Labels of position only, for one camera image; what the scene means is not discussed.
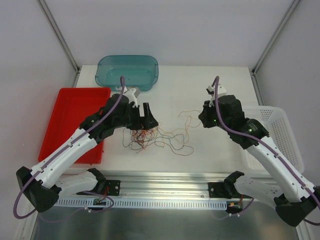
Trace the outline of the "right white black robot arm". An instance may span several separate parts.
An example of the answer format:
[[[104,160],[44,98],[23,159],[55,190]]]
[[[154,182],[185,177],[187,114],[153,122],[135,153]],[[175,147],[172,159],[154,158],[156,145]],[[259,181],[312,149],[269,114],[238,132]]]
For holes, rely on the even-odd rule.
[[[219,127],[227,132],[277,183],[272,187],[235,171],[224,179],[224,191],[230,198],[241,194],[257,199],[291,227],[305,221],[320,206],[320,188],[294,169],[258,120],[245,117],[241,102],[234,95],[206,100],[198,118],[204,128]]]

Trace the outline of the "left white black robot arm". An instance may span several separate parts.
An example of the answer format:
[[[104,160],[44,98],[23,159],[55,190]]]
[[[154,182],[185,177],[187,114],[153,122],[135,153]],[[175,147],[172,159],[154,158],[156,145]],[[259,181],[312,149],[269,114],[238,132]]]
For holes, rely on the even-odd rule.
[[[61,178],[61,175],[80,157],[112,136],[116,129],[151,130],[159,125],[147,102],[143,103],[143,113],[140,115],[140,106],[133,93],[114,94],[105,106],[86,117],[70,138],[46,159],[31,169],[22,166],[16,172],[19,194],[42,213],[62,196],[107,193],[108,181],[96,168],[71,177]]]

